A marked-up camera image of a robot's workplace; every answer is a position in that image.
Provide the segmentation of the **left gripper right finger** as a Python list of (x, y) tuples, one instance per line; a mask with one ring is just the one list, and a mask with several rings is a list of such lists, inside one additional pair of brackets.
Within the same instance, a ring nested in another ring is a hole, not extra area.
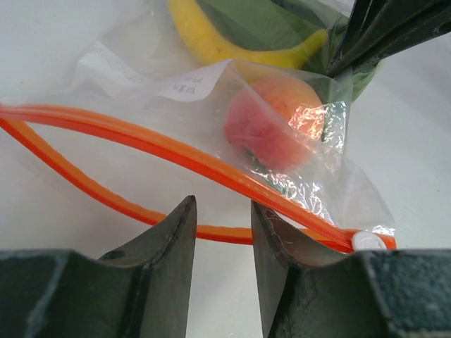
[(252, 203), (265, 337), (449, 337), (450, 251), (344, 254)]

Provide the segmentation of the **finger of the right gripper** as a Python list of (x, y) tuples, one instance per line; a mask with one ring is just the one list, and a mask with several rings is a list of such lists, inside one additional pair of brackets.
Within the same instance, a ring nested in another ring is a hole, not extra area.
[(449, 1), (356, 1), (326, 74), (364, 68), (450, 32)]

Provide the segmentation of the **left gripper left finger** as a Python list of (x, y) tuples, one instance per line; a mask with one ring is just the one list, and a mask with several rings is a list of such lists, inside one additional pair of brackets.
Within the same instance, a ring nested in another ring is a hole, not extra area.
[(72, 249), (1, 252), (2, 337), (184, 337), (197, 228), (186, 197), (99, 259)]

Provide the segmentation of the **green fake lettuce leaf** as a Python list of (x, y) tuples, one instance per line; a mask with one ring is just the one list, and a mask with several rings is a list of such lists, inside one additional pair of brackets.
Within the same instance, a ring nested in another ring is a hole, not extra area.
[(252, 51), (294, 47), (317, 30), (328, 41), (301, 67), (325, 75), (345, 37), (353, 1), (198, 1), (214, 27), (232, 43)]

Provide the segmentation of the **orange fake peach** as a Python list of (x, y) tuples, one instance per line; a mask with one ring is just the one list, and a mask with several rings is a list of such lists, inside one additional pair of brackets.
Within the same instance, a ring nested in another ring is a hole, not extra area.
[(265, 168), (286, 173), (307, 160), (297, 140), (321, 138), (325, 108), (314, 89), (291, 77), (266, 77), (231, 100), (223, 127), (236, 149), (252, 153)]

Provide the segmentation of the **clear zip top bag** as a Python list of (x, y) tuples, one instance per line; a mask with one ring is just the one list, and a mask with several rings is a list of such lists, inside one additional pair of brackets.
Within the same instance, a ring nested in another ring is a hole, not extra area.
[[(233, 58), (203, 65), (167, 3), (1, 2), (1, 224), (99, 211), (152, 225), (171, 198), (196, 194), (203, 239), (250, 243), (254, 199), (339, 251), (395, 248), (390, 211), (345, 157), (352, 102), (376, 66), (328, 77)], [(309, 157), (286, 173), (223, 133), (232, 98), (266, 77), (306, 82), (325, 108), (321, 138), (298, 136)]]

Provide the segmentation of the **yellow fake chili pepper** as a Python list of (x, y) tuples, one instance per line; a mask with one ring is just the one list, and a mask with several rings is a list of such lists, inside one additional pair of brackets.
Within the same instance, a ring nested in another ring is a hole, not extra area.
[(272, 1), (168, 1), (175, 29), (203, 65), (237, 59), (303, 68), (329, 41), (327, 29)]

